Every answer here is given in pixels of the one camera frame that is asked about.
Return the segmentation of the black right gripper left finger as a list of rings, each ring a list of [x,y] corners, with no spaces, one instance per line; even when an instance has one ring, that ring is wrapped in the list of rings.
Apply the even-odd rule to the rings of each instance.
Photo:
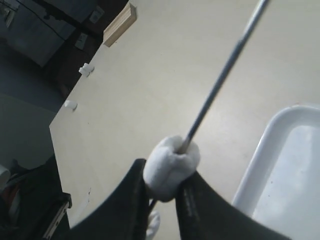
[[[136,159],[111,195],[69,231],[71,240],[144,240],[149,197],[143,170],[146,160]]]

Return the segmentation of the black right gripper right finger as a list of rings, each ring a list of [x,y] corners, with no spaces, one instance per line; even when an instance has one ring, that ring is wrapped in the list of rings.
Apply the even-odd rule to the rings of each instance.
[[[224,200],[196,171],[175,197],[182,240],[288,240]]]

